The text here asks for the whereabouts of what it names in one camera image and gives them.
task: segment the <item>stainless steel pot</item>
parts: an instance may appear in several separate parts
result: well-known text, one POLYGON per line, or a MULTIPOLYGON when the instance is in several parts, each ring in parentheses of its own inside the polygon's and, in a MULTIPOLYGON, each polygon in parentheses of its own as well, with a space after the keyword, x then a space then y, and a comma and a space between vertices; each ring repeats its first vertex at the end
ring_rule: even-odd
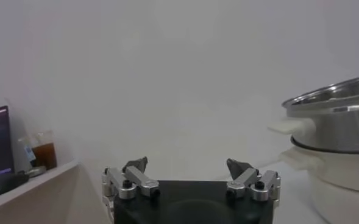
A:
POLYGON ((297 146, 359 154, 359 78, 303 94, 282 105, 288 118, 306 124, 291 132, 297 146), (299 130, 308 127, 310 130, 299 130))

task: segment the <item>white shelf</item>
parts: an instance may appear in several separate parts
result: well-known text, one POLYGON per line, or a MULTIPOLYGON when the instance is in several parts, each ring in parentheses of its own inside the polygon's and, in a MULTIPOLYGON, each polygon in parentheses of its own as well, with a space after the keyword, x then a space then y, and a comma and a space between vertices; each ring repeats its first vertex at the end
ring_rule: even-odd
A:
POLYGON ((49 180, 63 174, 67 170, 70 170, 77 165, 77 161, 72 161, 65 165, 56 167, 55 169, 52 169, 38 177, 31 178, 28 182, 17 187, 16 189, 0 195, 0 206, 8 203, 9 201, 12 201, 16 197, 19 197, 20 195, 23 195, 28 191, 31 191, 32 189, 42 185, 43 183, 48 182, 49 180))

